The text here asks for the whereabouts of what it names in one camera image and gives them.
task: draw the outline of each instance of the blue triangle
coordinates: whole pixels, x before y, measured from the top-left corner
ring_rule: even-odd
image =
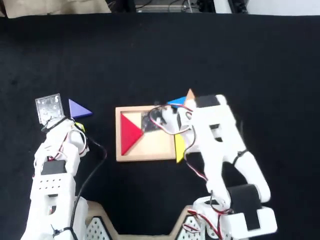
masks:
[[[184,104],[185,100],[186,100],[186,97],[183,96],[183,97],[177,98],[175,100],[168,101],[168,104]]]
[[[70,109],[70,116],[74,119],[93,114],[91,111],[79,105],[75,101],[72,101],[71,99],[69,99],[69,109]]]

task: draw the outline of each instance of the purple triangle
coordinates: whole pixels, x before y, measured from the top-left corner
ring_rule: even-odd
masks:
[[[93,114],[91,111],[79,105],[75,101],[72,101],[71,99],[69,99],[69,109],[70,109],[70,116],[72,118],[80,118],[80,117],[85,117]]]

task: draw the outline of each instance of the wooden base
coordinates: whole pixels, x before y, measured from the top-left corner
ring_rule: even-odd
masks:
[[[146,132],[126,152],[121,154],[121,114],[141,128],[142,112],[155,106],[126,106],[115,108],[115,142],[116,160],[118,162],[168,160],[176,158],[175,139],[173,135],[162,130]]]
[[[176,238],[179,230],[184,223],[184,220],[188,214],[187,210],[192,206],[186,206],[177,222],[175,223],[171,233],[169,235],[129,235],[129,234],[118,234],[115,227],[113,226],[112,222],[110,221],[107,213],[105,212],[104,208],[97,202],[94,201],[87,201],[89,205],[89,211],[87,218],[85,219],[85,224],[88,225],[93,217],[101,217],[103,222],[113,240],[173,240]]]

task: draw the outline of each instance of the wooden puzzle board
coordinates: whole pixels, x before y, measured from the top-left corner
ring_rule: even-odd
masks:
[[[138,128],[141,128],[142,113],[155,106],[126,106],[115,108],[116,160],[118,162],[167,160],[176,158],[175,139],[162,130],[146,132],[127,151],[121,155],[121,114]]]

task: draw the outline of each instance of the orange triangle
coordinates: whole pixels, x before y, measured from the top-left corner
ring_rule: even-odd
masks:
[[[195,99],[195,98],[196,98],[196,97],[195,97],[194,93],[192,92],[191,88],[189,88],[189,91],[188,91],[188,93],[186,94],[186,97],[185,97],[185,100],[184,100],[183,105],[186,104],[186,101],[191,100],[191,99]]]
[[[144,132],[121,113],[121,155],[138,141]]]

